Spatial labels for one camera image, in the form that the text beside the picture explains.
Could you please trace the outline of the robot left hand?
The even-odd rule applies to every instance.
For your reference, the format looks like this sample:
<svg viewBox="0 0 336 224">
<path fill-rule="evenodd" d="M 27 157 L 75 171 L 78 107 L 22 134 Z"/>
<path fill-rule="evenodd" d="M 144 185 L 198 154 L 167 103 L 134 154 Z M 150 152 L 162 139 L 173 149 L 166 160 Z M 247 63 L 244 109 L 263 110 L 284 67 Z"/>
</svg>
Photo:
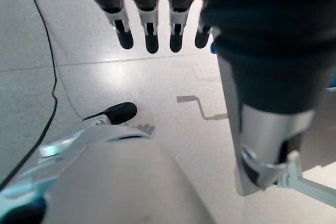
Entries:
<svg viewBox="0 0 336 224">
<path fill-rule="evenodd" d="M 112 0 L 95 1 L 112 8 Z M 217 55 L 237 89 L 243 166 L 266 188 L 284 172 L 335 73 L 335 0 L 204 1 L 203 23 L 217 31 Z"/>
</svg>

